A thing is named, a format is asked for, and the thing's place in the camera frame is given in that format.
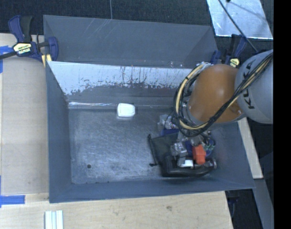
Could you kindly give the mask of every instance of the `yellow clamp label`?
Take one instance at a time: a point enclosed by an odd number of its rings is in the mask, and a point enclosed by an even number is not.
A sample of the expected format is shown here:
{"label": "yellow clamp label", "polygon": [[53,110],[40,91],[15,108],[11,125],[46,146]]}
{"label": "yellow clamp label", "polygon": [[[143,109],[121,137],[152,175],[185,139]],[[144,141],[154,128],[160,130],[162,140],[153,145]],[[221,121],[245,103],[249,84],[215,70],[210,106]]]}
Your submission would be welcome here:
{"label": "yellow clamp label", "polygon": [[24,54],[31,52],[31,47],[32,45],[30,43],[18,43],[13,49],[17,54]]}
{"label": "yellow clamp label", "polygon": [[232,67],[237,67],[239,64],[240,64],[239,59],[231,59],[231,60],[230,60],[230,65],[231,65]]}

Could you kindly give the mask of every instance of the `yellow cable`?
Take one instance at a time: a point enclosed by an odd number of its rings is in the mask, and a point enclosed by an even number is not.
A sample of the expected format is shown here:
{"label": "yellow cable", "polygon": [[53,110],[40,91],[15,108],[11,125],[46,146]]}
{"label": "yellow cable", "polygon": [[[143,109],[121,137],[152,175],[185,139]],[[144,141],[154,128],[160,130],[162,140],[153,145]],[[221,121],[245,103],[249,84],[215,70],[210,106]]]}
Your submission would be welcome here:
{"label": "yellow cable", "polygon": [[[247,89],[250,84],[253,82],[253,79],[256,77],[256,75],[259,73],[259,72],[262,72],[263,69],[265,69],[266,65],[270,62],[270,59],[267,59],[265,62],[263,62],[256,70],[255,72],[249,76],[247,82],[242,86],[242,91],[244,91],[245,89]],[[191,71],[191,73],[183,80],[183,82],[181,83],[180,85],[180,88],[178,90],[178,93],[177,93],[177,96],[176,96],[176,104],[175,104],[175,111],[176,113],[178,114],[179,113],[179,104],[180,104],[180,97],[182,95],[182,91],[183,91],[183,88],[186,84],[186,82],[188,80],[190,80],[190,77],[193,76],[197,71],[201,70],[203,68],[204,64],[201,64],[199,65],[198,67],[196,67],[194,70]],[[231,106],[238,98],[240,97],[240,94],[235,97],[233,99],[233,101],[231,101],[231,103],[229,104],[229,106]],[[182,122],[182,120],[179,120],[179,123],[180,125],[185,128],[185,129],[188,129],[188,130],[197,130],[197,129],[201,129],[203,127],[205,127],[207,125],[209,121],[203,123],[203,124],[200,124],[200,125],[195,125],[195,126],[189,126],[189,125],[186,125],[184,122]]]}

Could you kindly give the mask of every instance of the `dark background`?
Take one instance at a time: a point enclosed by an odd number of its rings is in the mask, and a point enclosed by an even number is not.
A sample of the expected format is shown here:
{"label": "dark background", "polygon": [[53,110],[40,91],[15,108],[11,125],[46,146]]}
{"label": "dark background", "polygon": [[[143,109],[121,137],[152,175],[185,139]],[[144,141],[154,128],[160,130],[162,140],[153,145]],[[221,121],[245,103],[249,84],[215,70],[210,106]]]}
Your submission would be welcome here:
{"label": "dark background", "polygon": [[[274,35],[274,0],[260,1]],[[31,34],[39,35],[43,35],[44,14],[212,25],[206,0],[0,0],[0,32],[9,33],[8,20],[17,14],[34,16]],[[258,50],[273,48],[273,42],[269,40],[251,39],[251,42]],[[218,49],[224,51],[230,46],[230,38],[216,37],[216,43]],[[245,61],[253,53],[248,45],[241,55],[241,61]],[[261,165],[272,167],[272,159],[267,163],[265,158],[273,151],[273,125],[256,123],[250,119],[248,123]],[[266,170],[264,174],[274,202],[273,173]],[[238,190],[236,194],[230,195],[238,196],[233,217],[234,228],[261,229],[252,190]]]}

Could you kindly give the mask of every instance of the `wooden table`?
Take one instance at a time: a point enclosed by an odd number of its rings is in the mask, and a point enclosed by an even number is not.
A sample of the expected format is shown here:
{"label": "wooden table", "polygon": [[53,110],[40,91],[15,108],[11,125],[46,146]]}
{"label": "wooden table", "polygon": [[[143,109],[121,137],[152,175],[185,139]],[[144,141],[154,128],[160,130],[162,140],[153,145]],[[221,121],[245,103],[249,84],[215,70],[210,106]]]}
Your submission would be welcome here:
{"label": "wooden table", "polygon": [[[14,43],[13,35],[0,33],[0,46]],[[42,229],[47,210],[63,211],[65,229],[233,228],[224,191],[50,204],[45,79],[33,81],[29,76],[34,70],[34,77],[42,77],[43,65],[17,56],[3,63],[4,72],[0,74],[1,194],[22,193],[26,196],[23,205],[3,205],[0,208],[0,229]],[[263,178],[247,120],[242,119],[238,124],[253,177]]]}

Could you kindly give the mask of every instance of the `bin floor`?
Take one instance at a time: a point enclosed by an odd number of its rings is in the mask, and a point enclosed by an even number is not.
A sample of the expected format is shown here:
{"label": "bin floor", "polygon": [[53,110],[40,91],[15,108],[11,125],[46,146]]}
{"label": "bin floor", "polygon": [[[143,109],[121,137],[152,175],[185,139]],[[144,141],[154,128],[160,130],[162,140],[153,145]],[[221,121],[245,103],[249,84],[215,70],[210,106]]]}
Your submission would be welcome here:
{"label": "bin floor", "polygon": [[146,109],[119,119],[115,110],[69,110],[72,182],[75,184],[163,179],[147,136],[157,136],[159,116],[170,109]]}

